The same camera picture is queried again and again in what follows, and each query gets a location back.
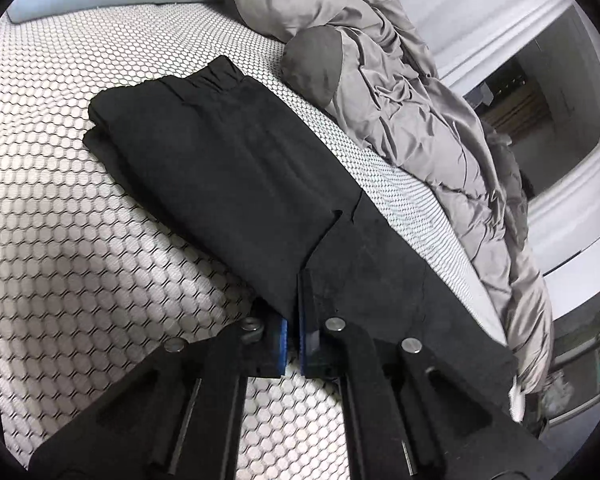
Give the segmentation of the black pants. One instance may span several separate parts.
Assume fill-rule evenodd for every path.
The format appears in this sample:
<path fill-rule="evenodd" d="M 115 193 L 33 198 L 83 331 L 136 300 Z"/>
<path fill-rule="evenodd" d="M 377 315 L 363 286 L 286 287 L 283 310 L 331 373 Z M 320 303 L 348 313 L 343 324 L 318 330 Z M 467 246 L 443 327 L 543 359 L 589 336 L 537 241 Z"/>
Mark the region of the black pants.
<path fill-rule="evenodd" d="M 284 318 L 299 304 L 407 337 L 502 410 L 516 366 L 337 157 L 226 56 L 186 77 L 96 94 L 87 148 L 179 237 Z"/>

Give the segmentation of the white honeycomb mattress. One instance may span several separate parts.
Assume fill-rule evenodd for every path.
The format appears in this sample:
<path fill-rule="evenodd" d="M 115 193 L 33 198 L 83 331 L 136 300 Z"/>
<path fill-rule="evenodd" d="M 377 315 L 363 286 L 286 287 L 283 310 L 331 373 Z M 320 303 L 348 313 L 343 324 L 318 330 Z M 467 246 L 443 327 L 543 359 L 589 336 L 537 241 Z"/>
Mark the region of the white honeycomb mattress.
<path fill-rule="evenodd" d="M 84 146 L 99 91 L 220 55 L 322 140 L 492 337 L 492 304 L 430 189 L 357 146 L 278 76 L 282 45 L 203 3 L 0 20 L 0 403 L 19 463 L 164 340 L 212 337 L 252 293 L 157 222 Z"/>

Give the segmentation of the grey comforter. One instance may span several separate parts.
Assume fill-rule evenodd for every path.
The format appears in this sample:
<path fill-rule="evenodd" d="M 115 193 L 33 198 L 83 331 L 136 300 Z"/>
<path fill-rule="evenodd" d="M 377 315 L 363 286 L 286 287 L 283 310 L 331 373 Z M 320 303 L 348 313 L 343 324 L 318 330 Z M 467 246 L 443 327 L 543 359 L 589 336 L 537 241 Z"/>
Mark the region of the grey comforter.
<path fill-rule="evenodd" d="M 285 84 L 361 148 L 431 188 L 537 393 L 553 351 L 550 294 L 528 242 L 528 200 L 509 138 L 439 78 L 399 0 L 230 0 L 281 41 Z"/>

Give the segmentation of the white wardrobe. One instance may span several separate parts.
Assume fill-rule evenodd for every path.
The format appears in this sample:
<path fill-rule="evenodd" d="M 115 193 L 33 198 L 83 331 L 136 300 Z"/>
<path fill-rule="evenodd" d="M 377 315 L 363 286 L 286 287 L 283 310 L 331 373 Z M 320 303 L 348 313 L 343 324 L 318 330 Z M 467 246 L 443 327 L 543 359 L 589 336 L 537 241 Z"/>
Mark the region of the white wardrobe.
<path fill-rule="evenodd" d="M 556 318 L 600 299 L 600 34 L 576 0 L 400 0 L 442 81 L 513 142 Z"/>

